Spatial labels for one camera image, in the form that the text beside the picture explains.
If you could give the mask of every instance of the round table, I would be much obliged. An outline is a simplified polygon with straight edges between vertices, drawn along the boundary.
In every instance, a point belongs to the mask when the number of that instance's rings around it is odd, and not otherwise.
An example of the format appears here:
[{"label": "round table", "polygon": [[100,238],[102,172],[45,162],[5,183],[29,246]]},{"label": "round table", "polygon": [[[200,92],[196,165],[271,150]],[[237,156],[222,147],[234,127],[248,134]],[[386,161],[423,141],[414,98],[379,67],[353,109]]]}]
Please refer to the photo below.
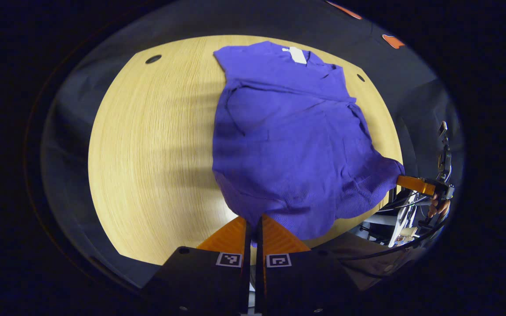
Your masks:
[{"label": "round table", "polygon": [[[398,135],[380,94],[361,68],[341,58],[261,36],[204,36],[149,48],[135,54],[108,88],[90,138],[93,204],[121,255],[161,265],[178,246],[195,247],[236,217],[211,171],[214,114],[225,86],[213,52],[265,40],[311,50],[324,62],[342,66],[374,148],[402,163]],[[317,246],[350,230],[387,199],[386,194],[356,218],[336,220],[325,236],[305,244]]]}]

